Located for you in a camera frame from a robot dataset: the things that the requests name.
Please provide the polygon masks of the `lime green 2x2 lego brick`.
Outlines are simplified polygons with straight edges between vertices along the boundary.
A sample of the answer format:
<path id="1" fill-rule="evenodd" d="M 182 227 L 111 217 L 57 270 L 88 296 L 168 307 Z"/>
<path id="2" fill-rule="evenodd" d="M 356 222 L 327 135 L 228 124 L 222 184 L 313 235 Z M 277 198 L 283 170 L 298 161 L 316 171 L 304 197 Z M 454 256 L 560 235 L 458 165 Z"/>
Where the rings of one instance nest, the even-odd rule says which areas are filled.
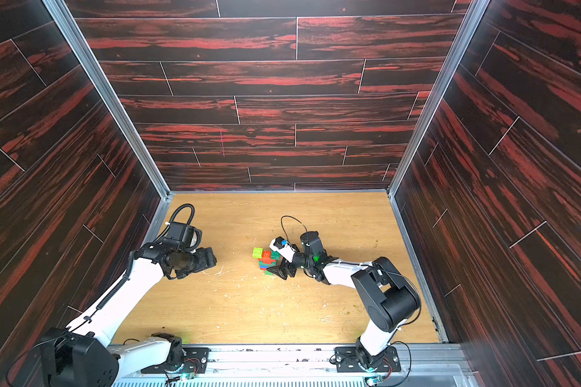
<path id="1" fill-rule="evenodd" d="M 263 249 L 262 248 L 254 248 L 253 249 L 253 258 L 259 260 L 263 256 Z"/>

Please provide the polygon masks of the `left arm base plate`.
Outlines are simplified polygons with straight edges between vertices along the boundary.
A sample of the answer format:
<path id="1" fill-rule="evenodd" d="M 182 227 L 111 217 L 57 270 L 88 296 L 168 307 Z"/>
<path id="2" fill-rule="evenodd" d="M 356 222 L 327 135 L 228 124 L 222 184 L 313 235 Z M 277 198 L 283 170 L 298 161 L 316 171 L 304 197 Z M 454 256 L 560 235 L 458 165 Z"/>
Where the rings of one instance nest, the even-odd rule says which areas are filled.
<path id="1" fill-rule="evenodd" d="M 179 352 L 172 350 L 164 363 L 149 366 L 140 370 L 142 374 L 179 375 L 204 374 L 208 366 L 210 348 L 183 347 Z"/>

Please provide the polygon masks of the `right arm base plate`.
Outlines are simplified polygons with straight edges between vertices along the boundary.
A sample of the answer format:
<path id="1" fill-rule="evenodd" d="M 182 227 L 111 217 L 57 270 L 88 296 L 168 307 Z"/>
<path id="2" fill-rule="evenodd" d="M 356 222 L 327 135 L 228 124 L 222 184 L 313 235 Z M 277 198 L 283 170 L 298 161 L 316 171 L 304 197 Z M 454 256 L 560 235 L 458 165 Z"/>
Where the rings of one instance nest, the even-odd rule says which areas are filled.
<path id="1" fill-rule="evenodd" d="M 337 372 L 400 372 L 400 358 L 392 346 L 386 347 L 379 355 L 371 355 L 355 346 L 334 348 L 329 362 Z"/>

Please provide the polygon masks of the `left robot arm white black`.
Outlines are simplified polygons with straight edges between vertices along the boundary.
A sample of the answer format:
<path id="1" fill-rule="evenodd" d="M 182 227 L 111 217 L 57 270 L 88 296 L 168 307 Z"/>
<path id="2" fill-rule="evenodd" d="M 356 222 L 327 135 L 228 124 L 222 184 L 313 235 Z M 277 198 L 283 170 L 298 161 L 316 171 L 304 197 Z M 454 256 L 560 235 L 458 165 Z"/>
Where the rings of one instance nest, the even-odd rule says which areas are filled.
<path id="1" fill-rule="evenodd" d="M 112 386 L 134 372 L 194 372 L 176 335 L 112 346 L 118 328 L 161 279 L 184 279 L 216 266 L 211 248 L 180 248 L 177 242 L 147 243 L 129 253 L 127 268 L 109 290 L 63 329 L 42 337 L 40 354 L 46 386 Z"/>

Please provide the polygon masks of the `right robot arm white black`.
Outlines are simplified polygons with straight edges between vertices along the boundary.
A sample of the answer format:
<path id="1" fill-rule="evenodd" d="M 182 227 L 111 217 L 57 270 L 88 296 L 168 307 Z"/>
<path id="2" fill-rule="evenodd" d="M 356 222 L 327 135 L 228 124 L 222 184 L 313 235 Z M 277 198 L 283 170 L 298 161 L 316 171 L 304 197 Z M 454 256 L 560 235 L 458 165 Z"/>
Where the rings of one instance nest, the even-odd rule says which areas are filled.
<path id="1" fill-rule="evenodd" d="M 364 369 L 376 368 L 396 331 L 421 312 L 416 288 L 383 256 L 368 263 L 340 260 L 326 252 L 318 232 L 303 233 L 300 244 L 281 236 L 272 240 L 270 249 L 282 260 L 267 271 L 286 280 L 301 269 L 317 282 L 356 290 L 370 321 L 356 341 L 355 358 Z"/>

